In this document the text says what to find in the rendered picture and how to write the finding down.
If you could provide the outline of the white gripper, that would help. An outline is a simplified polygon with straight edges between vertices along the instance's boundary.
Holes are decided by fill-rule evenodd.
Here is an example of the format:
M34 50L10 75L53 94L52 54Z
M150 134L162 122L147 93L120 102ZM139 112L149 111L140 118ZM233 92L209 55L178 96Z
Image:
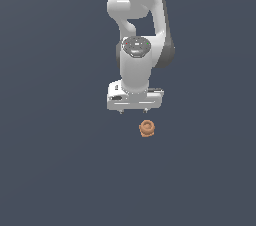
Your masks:
M164 90L161 88L148 88L142 93L125 92L121 81L117 80L108 86L107 109L119 111L120 114L124 114L127 109L139 109L147 113L150 109L161 106L163 95Z

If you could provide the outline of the small orange-brown round object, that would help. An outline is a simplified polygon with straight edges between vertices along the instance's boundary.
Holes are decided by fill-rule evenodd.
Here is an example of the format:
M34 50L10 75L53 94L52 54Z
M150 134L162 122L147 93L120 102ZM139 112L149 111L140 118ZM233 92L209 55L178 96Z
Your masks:
M139 130L142 137L150 137L154 135L155 125L151 120L144 120L139 125Z

